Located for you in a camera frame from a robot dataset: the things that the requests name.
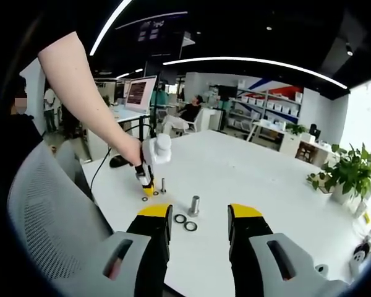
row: washer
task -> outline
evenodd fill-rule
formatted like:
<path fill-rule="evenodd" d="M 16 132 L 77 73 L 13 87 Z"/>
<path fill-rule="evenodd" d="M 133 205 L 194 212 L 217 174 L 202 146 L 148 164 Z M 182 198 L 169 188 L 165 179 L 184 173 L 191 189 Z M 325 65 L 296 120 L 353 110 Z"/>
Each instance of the washer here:
<path fill-rule="evenodd" d="M 187 221 L 187 218 L 185 215 L 178 214 L 174 216 L 174 221 L 179 224 L 184 224 Z"/>
<path fill-rule="evenodd" d="M 186 222 L 184 224 L 184 228 L 187 230 L 187 231 L 190 231 L 190 232 L 194 232 L 196 229 L 198 229 L 198 225 L 194 222 Z"/>

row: metal cylinder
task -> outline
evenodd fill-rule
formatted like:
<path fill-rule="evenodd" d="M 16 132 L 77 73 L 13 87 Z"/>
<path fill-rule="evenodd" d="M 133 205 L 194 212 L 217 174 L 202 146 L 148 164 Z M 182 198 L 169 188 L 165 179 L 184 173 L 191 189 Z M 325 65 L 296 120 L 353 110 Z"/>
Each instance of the metal cylinder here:
<path fill-rule="evenodd" d="M 188 215 L 190 217 L 196 217 L 199 213 L 199 196 L 193 196 L 191 207 L 188 210 Z"/>
<path fill-rule="evenodd" d="M 166 193 L 166 188 L 165 188 L 165 179 L 162 179 L 162 186 L 161 186 L 161 193 L 165 194 Z"/>

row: ceiling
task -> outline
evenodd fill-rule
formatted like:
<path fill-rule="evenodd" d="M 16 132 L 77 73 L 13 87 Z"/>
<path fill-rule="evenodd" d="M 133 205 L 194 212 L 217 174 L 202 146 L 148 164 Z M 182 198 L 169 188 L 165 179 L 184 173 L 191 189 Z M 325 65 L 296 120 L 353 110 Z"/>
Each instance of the ceiling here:
<path fill-rule="evenodd" d="M 351 88 L 371 78 L 371 5 L 367 5 L 368 0 L 358 6 L 347 2 L 133 0 L 111 26 L 95 55 L 89 57 L 91 69 L 97 77 L 104 76 L 99 75 L 101 71 L 112 72 L 108 76 L 115 77 L 143 68 L 144 57 L 138 51 L 126 50 L 131 44 L 126 30 L 115 28 L 153 15 L 187 11 L 181 26 L 195 44 L 182 49 L 181 59 L 269 59 L 321 73 Z M 101 0 L 98 5 L 79 1 L 83 9 L 78 14 L 77 33 L 87 53 L 118 4 L 113 0 Z M 354 52 L 351 57 L 346 52 L 346 41 Z M 204 61 L 171 67 L 179 74 L 196 71 L 263 77 L 308 87 L 331 99 L 347 92 L 310 74 L 257 62 Z"/>

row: computer monitor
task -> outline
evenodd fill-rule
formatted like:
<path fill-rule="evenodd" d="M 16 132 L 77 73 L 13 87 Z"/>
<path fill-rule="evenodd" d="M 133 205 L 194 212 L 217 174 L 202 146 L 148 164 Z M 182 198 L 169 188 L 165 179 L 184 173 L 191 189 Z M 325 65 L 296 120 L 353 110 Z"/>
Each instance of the computer monitor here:
<path fill-rule="evenodd" d="M 125 107 L 130 110 L 146 112 L 150 107 L 156 76 L 132 79 L 127 94 Z"/>

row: computer mouse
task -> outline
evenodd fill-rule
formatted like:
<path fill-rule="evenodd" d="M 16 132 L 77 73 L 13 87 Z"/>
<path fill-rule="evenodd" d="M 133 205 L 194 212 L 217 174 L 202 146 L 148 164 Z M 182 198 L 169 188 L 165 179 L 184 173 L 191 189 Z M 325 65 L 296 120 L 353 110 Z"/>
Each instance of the computer mouse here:
<path fill-rule="evenodd" d="M 129 164 L 129 162 L 120 155 L 112 157 L 109 163 L 111 168 L 118 168 L 127 164 Z"/>

